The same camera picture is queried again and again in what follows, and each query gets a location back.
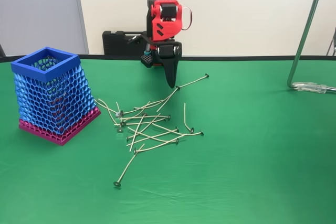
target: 3d printed basket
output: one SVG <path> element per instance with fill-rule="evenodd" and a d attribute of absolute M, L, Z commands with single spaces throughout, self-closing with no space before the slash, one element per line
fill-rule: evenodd
<path fill-rule="evenodd" d="M 100 114 L 78 55 L 46 47 L 12 71 L 20 129 L 64 145 Z"/>

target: green tablecloth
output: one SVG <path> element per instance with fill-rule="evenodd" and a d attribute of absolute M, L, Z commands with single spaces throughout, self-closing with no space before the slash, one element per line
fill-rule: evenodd
<path fill-rule="evenodd" d="M 180 62 L 176 84 L 210 78 L 177 92 L 161 111 L 171 120 L 160 124 L 186 132 L 186 102 L 187 123 L 205 135 L 140 153 L 117 189 L 133 155 L 127 132 L 117 135 L 102 107 L 63 147 L 19 130 L 13 74 L 0 64 L 0 223 L 336 223 L 336 96 L 288 90 L 290 66 Z M 114 109 L 172 92 L 163 69 L 137 61 L 82 67 L 93 95 Z M 336 86 L 335 69 L 302 61 L 295 80 Z"/>

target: metal stand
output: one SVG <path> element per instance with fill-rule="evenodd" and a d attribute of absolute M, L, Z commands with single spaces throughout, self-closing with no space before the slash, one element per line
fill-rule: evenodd
<path fill-rule="evenodd" d="M 4 50 L 2 49 L 2 46 L 0 45 L 0 57 L 6 57 Z"/>
<path fill-rule="evenodd" d="M 306 26 L 305 26 L 305 29 L 303 31 L 302 37 L 301 37 L 299 48 L 298 48 L 298 51 L 295 55 L 293 65 L 292 65 L 292 68 L 291 68 L 290 73 L 289 73 L 289 77 L 288 77 L 288 80 L 287 80 L 287 86 L 292 88 L 292 89 L 298 90 L 298 91 L 311 91 L 311 92 L 317 92 L 317 93 L 326 93 L 327 91 L 328 92 L 336 92 L 336 87 L 328 87 L 326 85 L 319 85 L 319 84 L 316 84 L 316 83 L 313 83 L 313 82 L 294 82 L 294 83 L 292 82 L 293 81 L 293 76 L 295 74 L 296 67 L 298 65 L 298 62 L 300 60 L 300 56 L 302 54 L 304 44 L 305 44 L 306 39 L 307 39 L 309 28 L 310 28 L 311 22 L 313 20 L 318 1 L 319 0 L 313 0 L 312 6 L 311 6 L 311 9 L 310 9 L 310 13 L 309 13 L 309 16 L 308 16 L 308 19 L 307 19 L 307 22 L 306 22 Z"/>
<path fill-rule="evenodd" d="M 328 52 L 327 52 L 327 56 L 329 54 L 330 48 L 332 47 L 332 45 L 334 45 L 334 53 L 332 54 L 333 56 L 335 56 L 336 53 L 336 28 L 335 28 L 335 33 L 334 36 L 331 38 L 331 42 L 330 42 L 330 46 L 328 48 Z"/>

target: black table edge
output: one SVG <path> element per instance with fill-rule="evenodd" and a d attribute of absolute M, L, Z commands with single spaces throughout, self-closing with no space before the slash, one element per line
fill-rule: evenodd
<path fill-rule="evenodd" d="M 23 57 L 7 56 L 0 57 L 0 63 L 11 62 Z M 139 56 L 111 56 L 111 55 L 79 55 L 80 59 L 90 60 L 139 60 Z M 182 57 L 181 61 L 260 61 L 260 60 L 294 60 L 293 56 L 228 56 L 228 57 Z M 306 55 L 301 56 L 300 60 L 336 60 L 333 56 Z"/>

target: pink base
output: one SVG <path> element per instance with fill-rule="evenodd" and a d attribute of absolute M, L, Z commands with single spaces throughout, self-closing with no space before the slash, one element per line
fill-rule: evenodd
<path fill-rule="evenodd" d="M 51 141 L 58 145 L 65 145 L 70 139 L 72 139 L 78 132 L 84 129 L 93 119 L 100 115 L 98 107 L 95 107 L 93 110 L 88 112 L 86 115 L 75 123 L 73 126 L 67 128 L 62 135 L 51 132 L 44 128 L 35 126 L 31 123 L 19 119 L 19 128 L 25 131 L 28 131 L 34 135 L 42 137 L 48 141 Z"/>

